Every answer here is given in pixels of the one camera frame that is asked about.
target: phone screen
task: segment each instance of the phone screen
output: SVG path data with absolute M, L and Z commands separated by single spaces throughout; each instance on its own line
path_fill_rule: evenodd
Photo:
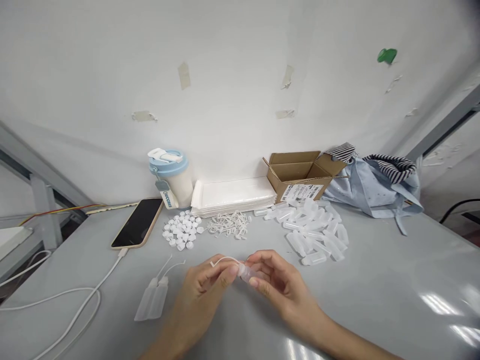
M 141 244 L 161 204 L 161 197 L 140 201 L 111 247 L 121 248 Z

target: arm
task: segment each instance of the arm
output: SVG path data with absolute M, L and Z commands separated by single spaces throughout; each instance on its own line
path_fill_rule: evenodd
M 250 285 L 278 310 L 301 339 L 338 360 L 400 360 L 329 318 L 310 294 L 299 271 L 274 250 L 257 251 L 245 262 L 263 279 Z
M 179 360 L 207 331 L 225 290 L 234 282 L 239 267 L 234 261 L 215 255 L 188 269 L 173 311 L 159 338 L 140 360 Z

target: cardboard box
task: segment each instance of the cardboard box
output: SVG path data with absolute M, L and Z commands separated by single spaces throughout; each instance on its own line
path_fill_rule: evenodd
M 334 178 L 347 166 L 343 161 L 332 161 L 332 156 L 320 151 L 274 152 L 268 166 L 267 178 L 276 191 L 276 203 L 293 200 L 320 199 Z

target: white wall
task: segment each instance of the white wall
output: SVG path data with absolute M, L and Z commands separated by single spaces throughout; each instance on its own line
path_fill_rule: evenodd
M 455 0 L 3 1 L 0 120 L 115 204 L 156 193 L 146 153 L 159 146 L 206 181 L 264 175 L 272 152 L 388 153 L 479 59 L 467 14 Z M 390 67 L 382 48 L 398 49 Z M 142 110 L 158 122 L 132 121 Z
M 0 218 L 32 213 L 35 213 L 32 188 L 0 165 Z
M 439 221 L 445 212 L 462 200 L 480 199 L 480 113 L 437 147 L 421 169 L 421 203 L 425 213 Z M 480 210 L 480 202 L 458 207 L 444 225 L 459 235 L 479 226 L 461 213 Z

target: striped cloth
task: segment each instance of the striped cloth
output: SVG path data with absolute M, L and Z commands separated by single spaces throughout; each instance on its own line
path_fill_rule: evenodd
M 325 153 L 347 164 L 353 163 L 354 158 L 359 156 L 355 151 L 355 146 L 349 142 L 325 151 Z M 379 166 L 379 170 L 390 179 L 392 184 L 401 183 L 417 171 L 415 163 L 405 157 L 373 154 L 365 156 L 363 160 L 375 161 Z
M 390 179 L 392 184 L 401 183 L 417 171 L 415 163 L 405 157 L 374 154 L 365 156 L 363 160 L 375 161 L 380 171 Z
M 353 163 L 354 158 L 358 156 L 358 154 L 355 152 L 355 146 L 349 142 L 345 142 L 329 151 L 325 151 L 325 154 L 332 155 L 337 160 L 343 161 L 347 164 Z

